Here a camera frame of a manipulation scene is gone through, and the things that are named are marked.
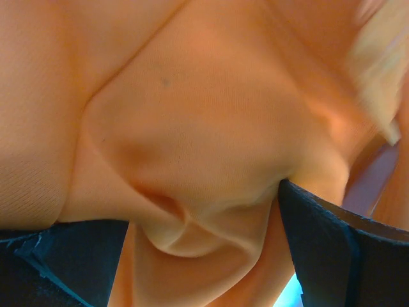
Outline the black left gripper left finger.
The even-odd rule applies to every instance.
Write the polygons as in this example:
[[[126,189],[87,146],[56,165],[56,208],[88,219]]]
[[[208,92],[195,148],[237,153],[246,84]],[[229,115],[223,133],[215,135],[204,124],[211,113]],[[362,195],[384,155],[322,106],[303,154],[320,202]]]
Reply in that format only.
[[[1,306],[107,306],[127,229],[101,220],[1,231]]]

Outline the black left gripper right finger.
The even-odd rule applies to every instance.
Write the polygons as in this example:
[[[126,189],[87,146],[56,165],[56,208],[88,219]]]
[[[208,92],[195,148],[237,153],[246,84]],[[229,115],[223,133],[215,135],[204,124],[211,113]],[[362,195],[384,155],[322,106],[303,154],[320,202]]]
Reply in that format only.
[[[279,208],[304,306],[408,306],[408,232],[283,180]]]

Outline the orange zip jacket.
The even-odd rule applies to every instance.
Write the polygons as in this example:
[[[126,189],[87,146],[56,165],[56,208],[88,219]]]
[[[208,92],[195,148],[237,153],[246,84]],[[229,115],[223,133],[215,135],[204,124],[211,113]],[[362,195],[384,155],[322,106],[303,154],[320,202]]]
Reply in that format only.
[[[407,229],[407,1],[1,2],[1,228],[130,222],[111,306],[276,302],[279,182],[341,205],[385,143]]]

